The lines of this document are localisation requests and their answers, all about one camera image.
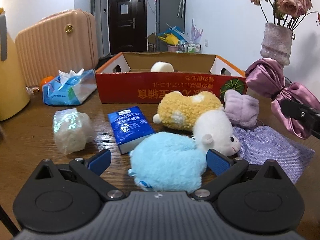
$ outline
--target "dark brown door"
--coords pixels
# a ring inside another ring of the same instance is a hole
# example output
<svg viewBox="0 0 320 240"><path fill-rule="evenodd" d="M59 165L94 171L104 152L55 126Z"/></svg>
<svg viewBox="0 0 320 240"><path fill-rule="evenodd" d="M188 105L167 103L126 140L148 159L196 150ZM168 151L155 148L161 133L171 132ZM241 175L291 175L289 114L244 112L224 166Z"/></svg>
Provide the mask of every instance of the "dark brown door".
<svg viewBox="0 0 320 240"><path fill-rule="evenodd" d="M109 0L110 52L147 51L147 0Z"/></svg>

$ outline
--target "light blue plush toy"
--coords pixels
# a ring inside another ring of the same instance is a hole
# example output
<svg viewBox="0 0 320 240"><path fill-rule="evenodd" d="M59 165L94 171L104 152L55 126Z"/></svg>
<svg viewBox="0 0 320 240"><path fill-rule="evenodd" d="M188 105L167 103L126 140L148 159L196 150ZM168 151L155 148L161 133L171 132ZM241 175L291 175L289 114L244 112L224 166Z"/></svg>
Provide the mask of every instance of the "light blue plush toy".
<svg viewBox="0 0 320 240"><path fill-rule="evenodd" d="M187 191L201 187L207 168L205 154L187 136L160 132L144 139L130 152L131 169L137 186L145 191Z"/></svg>

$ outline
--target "doorway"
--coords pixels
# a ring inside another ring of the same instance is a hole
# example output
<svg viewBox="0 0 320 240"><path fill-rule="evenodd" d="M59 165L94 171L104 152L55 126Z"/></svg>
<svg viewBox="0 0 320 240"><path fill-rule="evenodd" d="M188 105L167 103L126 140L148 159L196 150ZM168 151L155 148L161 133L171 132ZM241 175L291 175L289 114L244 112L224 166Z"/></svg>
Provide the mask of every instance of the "doorway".
<svg viewBox="0 0 320 240"><path fill-rule="evenodd" d="M104 56L101 23L101 0L90 0L90 13L96 18L98 56L101 58Z"/></svg>
<svg viewBox="0 0 320 240"><path fill-rule="evenodd" d="M110 52L147 51L147 0L108 0Z"/></svg>

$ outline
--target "yellow container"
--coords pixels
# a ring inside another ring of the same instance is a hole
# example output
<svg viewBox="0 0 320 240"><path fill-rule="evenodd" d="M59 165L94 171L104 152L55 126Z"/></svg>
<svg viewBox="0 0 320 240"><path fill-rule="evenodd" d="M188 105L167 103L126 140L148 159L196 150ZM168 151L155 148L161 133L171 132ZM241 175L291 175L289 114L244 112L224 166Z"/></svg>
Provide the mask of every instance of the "yellow container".
<svg viewBox="0 0 320 240"><path fill-rule="evenodd" d="M30 100L4 14L0 15L0 43L0 121L3 121L22 110Z"/></svg>

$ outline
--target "yellow and white plush toy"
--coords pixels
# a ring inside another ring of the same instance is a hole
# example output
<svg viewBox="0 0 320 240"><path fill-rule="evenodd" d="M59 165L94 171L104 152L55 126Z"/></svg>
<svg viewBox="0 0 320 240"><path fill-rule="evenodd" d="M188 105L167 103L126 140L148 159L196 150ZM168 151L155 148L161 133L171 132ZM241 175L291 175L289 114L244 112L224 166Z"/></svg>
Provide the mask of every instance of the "yellow and white plush toy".
<svg viewBox="0 0 320 240"><path fill-rule="evenodd" d="M166 94L161 100L153 122L162 123L171 129L192 131L201 114L221 107L223 108L222 103L211 92L203 91L187 97L179 91L174 91Z"/></svg>

